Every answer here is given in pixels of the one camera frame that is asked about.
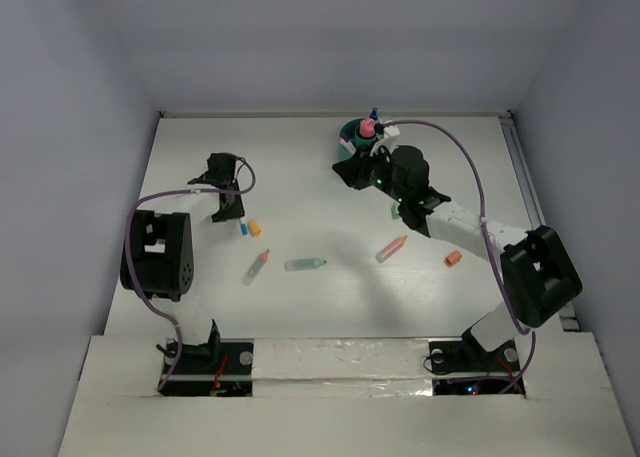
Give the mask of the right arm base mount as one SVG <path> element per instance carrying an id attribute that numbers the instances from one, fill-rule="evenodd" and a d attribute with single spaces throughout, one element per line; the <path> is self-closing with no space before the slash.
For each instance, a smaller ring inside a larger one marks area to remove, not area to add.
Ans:
<path id="1" fill-rule="evenodd" d="M 526 394 L 523 371 L 529 360 L 520 361 L 509 322 L 483 319 L 457 338 L 434 340 L 422 360 L 434 377 L 434 392 L 441 395 Z"/>

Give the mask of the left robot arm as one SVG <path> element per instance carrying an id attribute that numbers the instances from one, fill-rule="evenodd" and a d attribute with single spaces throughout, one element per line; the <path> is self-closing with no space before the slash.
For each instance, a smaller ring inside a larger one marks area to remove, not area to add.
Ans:
<path id="1" fill-rule="evenodd" d="M 120 267 L 120 283 L 155 316 L 173 328 L 174 339 L 158 349 L 176 362 L 186 354 L 195 369 L 209 372 L 221 360 L 221 347 L 206 337 L 193 340 L 186 352 L 178 318 L 153 303 L 179 303 L 189 292 L 195 274 L 193 226 L 245 216 L 242 196 L 253 190 L 255 171 L 244 157 L 212 153 L 206 170 L 178 189 L 139 198 L 128 211 Z"/>

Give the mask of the green pencil shaped case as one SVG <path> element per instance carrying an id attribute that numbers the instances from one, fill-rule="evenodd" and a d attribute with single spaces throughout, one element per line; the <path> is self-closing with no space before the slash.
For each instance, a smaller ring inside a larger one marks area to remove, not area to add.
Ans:
<path id="1" fill-rule="evenodd" d="M 315 270 L 327 264 L 327 261 L 322 258 L 305 258 L 305 259 L 292 259 L 288 260 L 284 264 L 286 271 L 305 271 Z"/>

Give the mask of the pink capped bottle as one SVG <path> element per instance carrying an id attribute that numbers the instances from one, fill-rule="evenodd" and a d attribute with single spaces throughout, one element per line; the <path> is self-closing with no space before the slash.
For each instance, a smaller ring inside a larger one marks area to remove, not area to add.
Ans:
<path id="1" fill-rule="evenodd" d="M 377 125 L 378 122 L 373 118 L 363 119 L 359 123 L 357 135 L 363 140 L 375 139 L 378 135 Z"/>

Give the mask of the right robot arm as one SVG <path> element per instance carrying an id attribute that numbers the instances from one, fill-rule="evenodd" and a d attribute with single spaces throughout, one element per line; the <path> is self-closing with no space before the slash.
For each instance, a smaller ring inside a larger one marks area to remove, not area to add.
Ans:
<path id="1" fill-rule="evenodd" d="M 521 331 L 544 325 L 583 290 L 554 229 L 540 225 L 525 230 L 463 208 L 430 184 L 429 164 L 415 147 L 360 150 L 332 169 L 348 187 L 374 187 L 397 202 L 409 229 L 489 263 L 502 301 L 462 336 L 460 356 L 470 368 L 486 367 L 499 347 Z"/>

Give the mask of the teal round pen holder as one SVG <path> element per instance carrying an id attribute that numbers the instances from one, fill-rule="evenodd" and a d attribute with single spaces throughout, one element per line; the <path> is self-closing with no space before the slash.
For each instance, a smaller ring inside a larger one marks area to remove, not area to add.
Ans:
<path id="1" fill-rule="evenodd" d="M 359 123 L 363 119 L 366 118 L 351 120 L 341 128 L 338 135 L 338 159 L 340 161 L 351 158 L 359 150 L 371 150 L 371 147 L 377 140 L 377 136 L 375 139 L 363 140 L 357 135 Z M 340 135 L 348 137 L 350 143 L 341 142 L 339 140 Z"/>

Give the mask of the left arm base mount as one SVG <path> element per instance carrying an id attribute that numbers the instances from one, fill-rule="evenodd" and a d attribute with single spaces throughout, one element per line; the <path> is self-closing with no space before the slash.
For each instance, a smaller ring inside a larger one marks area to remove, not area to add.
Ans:
<path id="1" fill-rule="evenodd" d="M 167 397 L 251 397 L 254 341 L 222 339 L 215 321 L 208 339 L 184 344 L 178 359 L 178 343 L 169 341 L 156 348 L 164 356 L 158 382 Z"/>

